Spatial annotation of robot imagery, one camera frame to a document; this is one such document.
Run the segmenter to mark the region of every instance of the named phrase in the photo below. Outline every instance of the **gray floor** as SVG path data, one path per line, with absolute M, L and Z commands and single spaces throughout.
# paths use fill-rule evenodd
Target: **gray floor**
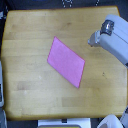
M 32 5 L 29 2 L 29 0 L 27 1 L 30 6 L 27 6 L 27 5 L 21 6 L 21 4 L 18 5 L 18 2 L 16 2 L 17 6 L 15 5 L 15 9 L 35 9 L 36 8 L 34 5 Z M 81 1 L 73 0 L 72 8 L 95 6 L 96 4 L 95 1 L 96 0 L 81 0 Z M 113 0 L 113 1 L 100 0 L 100 2 L 98 3 L 98 6 L 109 6 L 109 5 L 117 5 L 119 8 L 120 16 L 128 21 L 128 0 Z M 46 5 L 43 5 L 42 8 L 63 8 L 63 4 L 61 0 L 54 0 L 54 2 L 51 1 L 51 4 L 46 3 Z M 4 20 L 3 21 L 0 20 L 0 37 L 2 37 L 3 27 L 4 27 Z M 102 120 L 101 118 L 92 118 L 91 119 L 92 128 L 96 128 L 101 120 Z M 37 121 L 8 121 L 7 124 L 8 124 L 8 128 L 36 128 L 37 127 Z

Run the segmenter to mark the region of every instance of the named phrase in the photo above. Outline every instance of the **pink cloth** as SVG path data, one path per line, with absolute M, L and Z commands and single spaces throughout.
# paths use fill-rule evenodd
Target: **pink cloth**
M 69 49 L 57 37 L 54 37 L 47 61 L 64 78 L 79 88 L 85 60 Z

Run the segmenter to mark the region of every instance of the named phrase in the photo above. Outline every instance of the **wooden table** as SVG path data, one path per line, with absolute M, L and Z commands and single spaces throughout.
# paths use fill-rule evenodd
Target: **wooden table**
M 127 70 L 110 53 L 87 44 L 116 7 L 10 11 L 3 66 L 7 119 L 120 116 L 127 105 Z M 80 88 L 56 72 L 47 57 L 54 36 L 86 60 Z

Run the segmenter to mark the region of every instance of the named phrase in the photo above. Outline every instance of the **floor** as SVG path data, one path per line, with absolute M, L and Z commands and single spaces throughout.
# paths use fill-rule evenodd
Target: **floor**
M 89 1 L 85 0 L 87 4 L 84 4 L 84 0 L 81 0 L 81 2 L 79 0 L 72 0 L 74 2 L 74 5 L 73 4 L 70 5 L 70 3 L 62 4 L 62 1 L 61 2 L 60 1 L 57 4 L 57 8 L 63 8 L 64 6 L 85 7 L 85 6 L 96 5 L 95 2 L 89 3 L 90 0 Z M 119 8 L 120 16 L 124 18 L 126 21 L 128 21 L 128 11 L 127 11 L 128 0 L 113 0 L 113 1 L 111 0 L 111 2 L 109 1 L 110 0 L 100 0 L 100 2 L 98 3 L 98 6 L 117 5 Z M 44 8 L 53 8 L 53 5 L 51 4 L 48 7 L 44 7 Z M 5 19 L 4 18 L 0 19 L 0 44 L 2 43 L 2 33 L 4 30 L 4 23 L 5 23 Z M 91 127 L 96 128 L 101 120 L 102 120 L 101 118 L 91 118 Z M 8 121 L 7 124 L 8 124 L 8 128 L 36 128 L 38 121 L 37 120 L 36 121 Z

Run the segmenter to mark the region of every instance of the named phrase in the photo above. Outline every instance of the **wood grain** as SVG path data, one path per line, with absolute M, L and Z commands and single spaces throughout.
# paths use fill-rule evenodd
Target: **wood grain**
M 116 7 L 10 11 L 1 61 L 7 119 L 120 116 L 127 105 L 127 70 L 110 53 L 87 44 Z M 80 88 L 47 57 L 54 36 L 86 60 Z

